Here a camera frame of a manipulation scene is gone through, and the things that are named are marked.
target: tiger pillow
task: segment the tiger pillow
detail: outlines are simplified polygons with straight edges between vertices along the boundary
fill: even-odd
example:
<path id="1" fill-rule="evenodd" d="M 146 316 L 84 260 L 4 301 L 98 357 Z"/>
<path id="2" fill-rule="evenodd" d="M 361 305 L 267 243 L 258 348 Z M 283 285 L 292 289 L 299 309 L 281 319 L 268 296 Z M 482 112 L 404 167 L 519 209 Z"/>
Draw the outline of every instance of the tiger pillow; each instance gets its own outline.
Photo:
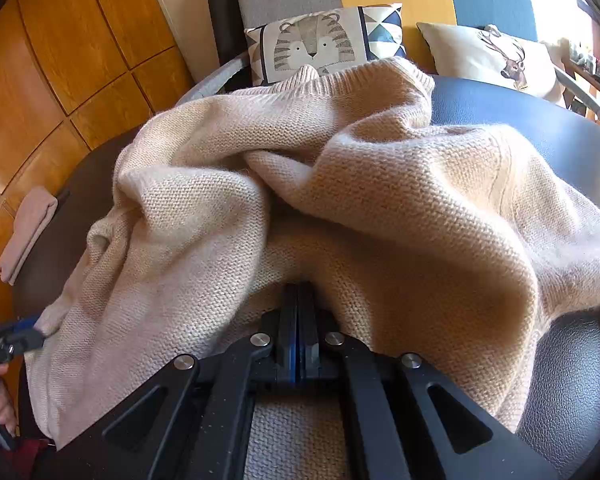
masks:
<path id="1" fill-rule="evenodd" d="M 253 85 L 288 79 L 304 65 L 320 75 L 383 57 L 406 57 L 402 4 L 347 7 L 246 28 Z"/>

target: knit fabric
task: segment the knit fabric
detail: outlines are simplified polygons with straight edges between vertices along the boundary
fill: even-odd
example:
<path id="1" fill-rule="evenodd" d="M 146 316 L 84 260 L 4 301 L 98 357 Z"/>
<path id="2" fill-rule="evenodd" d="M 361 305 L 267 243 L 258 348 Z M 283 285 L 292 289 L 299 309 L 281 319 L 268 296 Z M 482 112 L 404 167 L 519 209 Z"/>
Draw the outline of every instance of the knit fabric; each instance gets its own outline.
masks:
<path id="1" fill-rule="evenodd" d="M 120 154 L 27 356 L 58 447 L 181 352 L 254 330 L 309 280 L 343 332 L 422 354 L 510 430 L 536 343 L 600 305 L 600 210 L 508 126 L 432 126 L 433 80 L 399 58 L 183 104 Z M 246 477 L 343 478 L 333 399 L 262 399 Z"/>

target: deer pillow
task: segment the deer pillow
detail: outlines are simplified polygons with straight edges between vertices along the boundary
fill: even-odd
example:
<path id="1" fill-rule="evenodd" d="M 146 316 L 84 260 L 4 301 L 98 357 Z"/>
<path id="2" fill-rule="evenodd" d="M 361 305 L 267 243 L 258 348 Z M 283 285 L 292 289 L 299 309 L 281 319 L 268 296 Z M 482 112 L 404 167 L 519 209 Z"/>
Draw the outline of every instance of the deer pillow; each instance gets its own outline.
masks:
<path id="1" fill-rule="evenodd" d="M 564 106 L 554 64 L 542 43 L 441 23 L 418 23 L 440 75 L 505 86 Z"/>
<path id="2" fill-rule="evenodd" d="M 244 30 L 253 85 L 290 78 L 303 65 L 320 75 L 390 56 L 406 57 L 402 4 L 325 10 Z"/>

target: pink towel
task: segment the pink towel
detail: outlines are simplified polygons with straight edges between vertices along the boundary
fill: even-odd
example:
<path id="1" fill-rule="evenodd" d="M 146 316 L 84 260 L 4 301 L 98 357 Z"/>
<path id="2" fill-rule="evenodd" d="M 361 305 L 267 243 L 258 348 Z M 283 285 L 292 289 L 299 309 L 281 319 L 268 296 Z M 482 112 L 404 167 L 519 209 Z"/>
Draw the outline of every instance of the pink towel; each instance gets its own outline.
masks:
<path id="1" fill-rule="evenodd" d="M 13 235 L 0 256 L 0 279 L 13 285 L 29 251 L 54 217 L 58 200 L 44 187 L 36 186 L 20 204 L 13 221 Z"/>

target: metal bolt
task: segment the metal bolt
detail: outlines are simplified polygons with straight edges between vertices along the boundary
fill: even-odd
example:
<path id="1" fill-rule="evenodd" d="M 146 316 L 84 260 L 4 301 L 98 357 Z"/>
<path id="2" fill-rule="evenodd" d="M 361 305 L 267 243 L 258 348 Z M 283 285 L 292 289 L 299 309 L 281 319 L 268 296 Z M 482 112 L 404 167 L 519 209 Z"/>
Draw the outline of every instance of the metal bolt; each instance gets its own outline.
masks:
<path id="1" fill-rule="evenodd" d="M 269 334 L 258 332 L 257 334 L 253 334 L 251 336 L 251 344 L 254 346 L 266 346 L 269 343 L 271 343 L 271 338 L 269 337 Z"/>
<path id="2" fill-rule="evenodd" d="M 173 366 L 178 370 L 189 370 L 190 368 L 193 368 L 194 364 L 196 364 L 196 360 L 189 354 L 179 355 L 173 360 Z"/>
<path id="3" fill-rule="evenodd" d="M 420 368 L 420 365 L 422 364 L 422 357 L 420 357 L 418 354 L 414 354 L 413 352 L 409 352 L 408 354 L 404 354 L 400 358 L 400 361 L 402 361 L 402 364 L 407 368 L 415 370 L 416 368 Z"/>
<path id="4" fill-rule="evenodd" d="M 327 332 L 324 340 L 327 342 L 327 345 L 339 346 L 344 343 L 344 336 L 340 332 Z"/>

